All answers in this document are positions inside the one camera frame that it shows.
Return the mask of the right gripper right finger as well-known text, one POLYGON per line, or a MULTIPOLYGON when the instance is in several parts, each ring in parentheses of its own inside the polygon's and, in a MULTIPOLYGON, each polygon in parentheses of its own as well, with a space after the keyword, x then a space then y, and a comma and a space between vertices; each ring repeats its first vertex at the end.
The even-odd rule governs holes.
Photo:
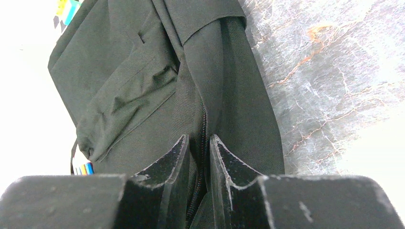
POLYGON ((402 229, 383 189, 363 176, 263 175, 210 139, 217 229, 402 229))

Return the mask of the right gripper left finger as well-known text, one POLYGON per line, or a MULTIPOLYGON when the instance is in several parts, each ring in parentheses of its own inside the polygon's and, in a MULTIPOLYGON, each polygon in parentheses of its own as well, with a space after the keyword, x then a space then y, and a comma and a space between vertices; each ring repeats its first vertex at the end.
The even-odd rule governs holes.
POLYGON ((26 176, 0 199, 3 229, 183 229, 189 138, 127 175, 26 176))

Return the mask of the black student backpack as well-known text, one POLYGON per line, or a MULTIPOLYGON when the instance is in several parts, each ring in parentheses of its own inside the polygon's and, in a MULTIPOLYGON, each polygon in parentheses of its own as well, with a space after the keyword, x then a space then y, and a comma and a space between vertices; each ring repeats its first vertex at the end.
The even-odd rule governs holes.
POLYGON ((133 175, 189 136, 188 229, 213 229, 209 140, 284 174, 279 127, 237 0, 85 0, 48 70, 96 173, 133 175))

